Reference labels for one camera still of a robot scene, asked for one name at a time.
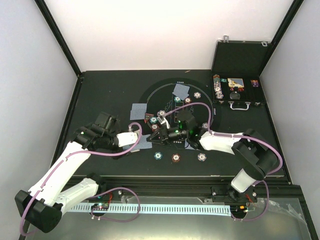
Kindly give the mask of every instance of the black table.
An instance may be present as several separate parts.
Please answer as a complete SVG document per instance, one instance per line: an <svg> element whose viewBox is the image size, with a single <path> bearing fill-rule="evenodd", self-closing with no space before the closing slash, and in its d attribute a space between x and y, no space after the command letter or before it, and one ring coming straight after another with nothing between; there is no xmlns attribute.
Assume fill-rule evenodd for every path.
<svg viewBox="0 0 320 240"><path fill-rule="evenodd" d="M117 116L122 129L128 129L130 110L133 103L139 103L145 92L154 84L165 79L184 78L196 81L212 98L210 70L119 70L87 71L77 98L74 113L67 132L65 145L73 132L88 123L94 122L100 112ZM271 117L265 105L250 107L248 111L232 111L228 105L215 105L219 115L218 127L213 129L225 133L241 133L247 129L258 131L276 149L277 136ZM148 131L143 120L143 134ZM155 160L155 152L163 158ZM172 154L181 156L179 163L172 162ZM152 149L141 150L118 160L110 157L92 155L76 171L75 176L96 173L101 176L144 176L144 177L232 177L241 169L234 155L206 151L207 160L198 161L198 150L174 149L171 146L154 144ZM285 175L283 169L272 177Z"/></svg>

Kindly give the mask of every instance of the green poker chip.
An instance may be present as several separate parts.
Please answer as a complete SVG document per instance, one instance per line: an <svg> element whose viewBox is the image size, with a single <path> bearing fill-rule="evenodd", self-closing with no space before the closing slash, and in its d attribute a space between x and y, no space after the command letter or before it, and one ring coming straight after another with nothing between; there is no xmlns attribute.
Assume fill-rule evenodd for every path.
<svg viewBox="0 0 320 240"><path fill-rule="evenodd" d="M174 98L174 101L175 101L176 103L179 103L179 102L181 101L181 99L180 99L180 97L176 96L176 97Z"/></svg>
<svg viewBox="0 0 320 240"><path fill-rule="evenodd" d="M155 124L156 122L158 122L158 119L155 116L150 118L150 123Z"/></svg>
<svg viewBox="0 0 320 240"><path fill-rule="evenodd" d="M157 151L157 152L154 154L154 158L155 158L156 160L162 159L162 153L159 152L159 151Z"/></svg>

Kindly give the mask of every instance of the case handle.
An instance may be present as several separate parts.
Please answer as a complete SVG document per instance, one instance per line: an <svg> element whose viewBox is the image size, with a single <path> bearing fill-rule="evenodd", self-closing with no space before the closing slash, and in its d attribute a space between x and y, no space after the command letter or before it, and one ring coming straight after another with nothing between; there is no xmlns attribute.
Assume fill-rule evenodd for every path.
<svg viewBox="0 0 320 240"><path fill-rule="evenodd" d="M229 103L230 103L230 108L231 108L232 110L247 111L247 110L249 109L249 107L250 107L250 102L246 102L246 103L245 103L245 104L246 104L246 108L233 108L234 102L233 102L233 101L230 101Z"/></svg>

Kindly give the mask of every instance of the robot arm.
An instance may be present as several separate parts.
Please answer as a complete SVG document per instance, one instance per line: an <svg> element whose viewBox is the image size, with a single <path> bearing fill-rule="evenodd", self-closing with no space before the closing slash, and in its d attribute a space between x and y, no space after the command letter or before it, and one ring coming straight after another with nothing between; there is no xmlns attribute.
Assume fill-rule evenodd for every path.
<svg viewBox="0 0 320 240"><path fill-rule="evenodd" d="M179 111L176 117L179 126L170 128L165 118L159 116L161 127L147 141L165 145L173 140L186 140L194 149L216 150L235 155L242 169L232 180L231 186L238 193L245 192L256 181L262 181L278 163L277 156L264 145L233 137L244 135L264 141L255 130L235 134L209 132L199 127L195 117L187 110Z"/></svg>
<svg viewBox="0 0 320 240"><path fill-rule="evenodd" d="M31 224L44 233L50 232L59 223L61 217L73 206L83 200L93 197L103 185L100 177L90 174L77 185L61 192L68 180L78 167L91 154L80 153L67 156L79 151L92 151L100 148L122 152L122 147L134 144L138 140L135 132L120 132L115 117L101 113L97 121L79 128L59 159L49 171L32 186L28 192L20 190L15 196L15 202L22 216L28 203L35 197L31 208L25 217Z"/></svg>

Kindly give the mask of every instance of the white wall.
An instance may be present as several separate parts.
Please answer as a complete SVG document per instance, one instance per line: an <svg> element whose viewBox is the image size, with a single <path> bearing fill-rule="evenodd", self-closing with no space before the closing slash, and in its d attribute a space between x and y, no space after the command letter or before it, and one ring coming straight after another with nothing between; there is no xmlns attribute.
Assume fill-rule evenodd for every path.
<svg viewBox="0 0 320 240"><path fill-rule="evenodd" d="M216 41L271 41L293 0L46 0L82 71L210 69Z"/></svg>
<svg viewBox="0 0 320 240"><path fill-rule="evenodd" d="M320 1L304 1L262 73L294 184L320 235Z"/></svg>
<svg viewBox="0 0 320 240"><path fill-rule="evenodd" d="M19 237L14 197L49 169L76 76L37 5L0 1L0 239Z"/></svg>

